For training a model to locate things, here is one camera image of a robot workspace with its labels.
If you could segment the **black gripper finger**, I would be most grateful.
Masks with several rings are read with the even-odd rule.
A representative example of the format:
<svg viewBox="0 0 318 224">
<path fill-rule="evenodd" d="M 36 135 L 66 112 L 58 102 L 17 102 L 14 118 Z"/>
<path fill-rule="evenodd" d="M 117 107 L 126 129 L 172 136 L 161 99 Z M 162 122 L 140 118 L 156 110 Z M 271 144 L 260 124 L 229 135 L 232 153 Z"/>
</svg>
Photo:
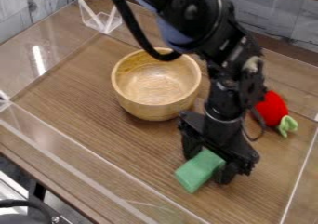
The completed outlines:
<svg viewBox="0 0 318 224">
<path fill-rule="evenodd" d="M 213 175 L 213 181 L 220 185 L 227 185 L 235 175 L 239 173 L 239 167 L 235 163 L 224 165 Z"/>
<path fill-rule="evenodd" d="M 192 129 L 181 130 L 183 155 L 187 160 L 192 159 L 203 149 L 200 134 Z"/>
</svg>

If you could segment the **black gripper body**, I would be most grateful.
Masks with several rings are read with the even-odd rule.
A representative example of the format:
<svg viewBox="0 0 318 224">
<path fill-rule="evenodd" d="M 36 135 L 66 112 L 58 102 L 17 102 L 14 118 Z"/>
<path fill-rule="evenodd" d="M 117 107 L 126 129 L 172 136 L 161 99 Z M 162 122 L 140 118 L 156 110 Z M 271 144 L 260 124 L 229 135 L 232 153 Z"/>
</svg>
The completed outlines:
<svg viewBox="0 0 318 224">
<path fill-rule="evenodd" d="M 237 165 L 237 175 L 249 176 L 259 162 L 259 154 L 243 132 L 245 112 L 225 119 L 216 112 L 183 111 L 178 113 L 177 128 L 192 129 L 203 140 L 203 148 L 212 151 L 225 164 Z"/>
</svg>

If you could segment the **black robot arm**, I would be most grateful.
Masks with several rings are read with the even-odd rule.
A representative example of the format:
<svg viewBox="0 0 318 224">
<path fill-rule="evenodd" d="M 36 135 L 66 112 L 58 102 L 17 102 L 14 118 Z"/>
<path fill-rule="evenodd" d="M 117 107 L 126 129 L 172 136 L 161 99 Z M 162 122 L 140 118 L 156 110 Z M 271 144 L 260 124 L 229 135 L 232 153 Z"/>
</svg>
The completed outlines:
<svg viewBox="0 0 318 224">
<path fill-rule="evenodd" d="M 178 128 L 185 159 L 209 150 L 224 164 L 213 179 L 227 184 L 251 173 L 259 154 L 249 145 L 244 116 L 264 99 L 261 49 L 235 17 L 228 0 L 138 0 L 157 15 L 168 57 L 195 54 L 207 64 L 204 113 L 183 112 Z"/>
</svg>

